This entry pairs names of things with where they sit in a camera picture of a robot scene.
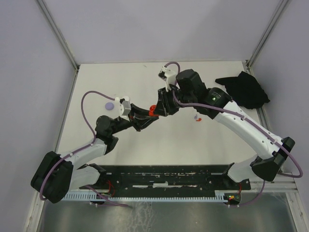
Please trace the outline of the red earbud charging case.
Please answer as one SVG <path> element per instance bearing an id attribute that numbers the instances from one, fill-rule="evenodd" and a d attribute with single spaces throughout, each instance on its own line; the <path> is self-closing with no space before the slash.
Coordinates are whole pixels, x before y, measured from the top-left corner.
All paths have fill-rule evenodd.
<path id="1" fill-rule="evenodd" d="M 149 116 L 159 116 L 155 114 L 156 105 L 151 105 L 149 109 Z"/>

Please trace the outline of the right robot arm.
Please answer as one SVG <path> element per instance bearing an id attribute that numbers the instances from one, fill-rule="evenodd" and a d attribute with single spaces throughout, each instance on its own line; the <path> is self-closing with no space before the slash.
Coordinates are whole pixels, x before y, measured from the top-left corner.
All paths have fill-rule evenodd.
<path id="1" fill-rule="evenodd" d="M 292 138 L 281 138 L 257 124 L 223 90 L 206 88 L 192 69 L 176 73 L 164 66 L 158 76 L 166 85 L 158 90 L 154 114 L 171 116 L 180 108 L 193 107 L 232 130 L 256 152 L 252 158 L 229 165 L 221 178 L 225 188 L 233 189 L 255 176 L 273 181 L 295 145 Z"/>

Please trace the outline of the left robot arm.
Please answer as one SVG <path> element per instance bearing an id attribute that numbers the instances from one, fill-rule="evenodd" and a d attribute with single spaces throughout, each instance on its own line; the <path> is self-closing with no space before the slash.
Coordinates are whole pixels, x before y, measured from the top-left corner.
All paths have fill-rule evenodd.
<path id="1" fill-rule="evenodd" d="M 115 148 L 119 139 L 114 134 L 131 127 L 141 131 L 158 120 L 155 108 L 152 105 L 149 110 L 145 110 L 131 104 L 129 113 L 124 117 L 98 117 L 93 130 L 94 138 L 90 142 L 74 151 L 64 154 L 50 151 L 44 156 L 30 182 L 31 187 L 39 192 L 43 201 L 49 200 L 52 203 L 62 200 L 69 191 L 86 185 L 103 188 L 107 183 L 106 171 L 90 161 Z"/>

